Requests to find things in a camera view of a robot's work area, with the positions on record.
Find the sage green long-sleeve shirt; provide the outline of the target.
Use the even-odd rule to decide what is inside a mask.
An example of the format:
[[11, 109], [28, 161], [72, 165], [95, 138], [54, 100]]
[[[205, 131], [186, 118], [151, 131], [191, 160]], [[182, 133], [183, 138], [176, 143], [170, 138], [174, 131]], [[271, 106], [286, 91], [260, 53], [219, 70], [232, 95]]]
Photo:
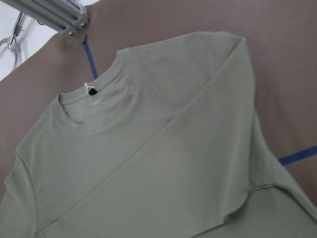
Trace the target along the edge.
[[314, 238], [317, 209], [269, 150], [244, 37], [117, 52], [16, 149], [3, 238]]

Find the metal carabiner clip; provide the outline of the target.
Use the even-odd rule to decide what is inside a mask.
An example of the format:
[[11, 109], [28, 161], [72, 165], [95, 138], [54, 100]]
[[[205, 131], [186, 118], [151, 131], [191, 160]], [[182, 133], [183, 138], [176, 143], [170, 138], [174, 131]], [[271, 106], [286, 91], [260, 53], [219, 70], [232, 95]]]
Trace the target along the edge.
[[12, 71], [14, 71], [17, 68], [18, 64], [18, 54], [19, 54], [19, 48], [17, 44], [17, 37], [19, 36], [20, 32], [22, 31], [22, 27], [24, 24], [26, 18], [26, 14], [23, 12], [20, 12], [18, 15], [18, 18], [15, 22], [14, 28], [12, 30], [12, 35], [6, 38], [1, 39], [0, 45], [5, 45], [10, 52], [14, 53], [14, 64]]

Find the aluminium frame post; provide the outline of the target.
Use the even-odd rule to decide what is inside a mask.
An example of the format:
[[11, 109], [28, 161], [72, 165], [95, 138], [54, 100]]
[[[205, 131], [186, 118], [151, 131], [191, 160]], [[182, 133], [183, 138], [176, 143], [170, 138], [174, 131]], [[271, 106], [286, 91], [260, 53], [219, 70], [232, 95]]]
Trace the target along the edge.
[[5, 0], [4, 3], [71, 38], [89, 23], [86, 7], [73, 0]]

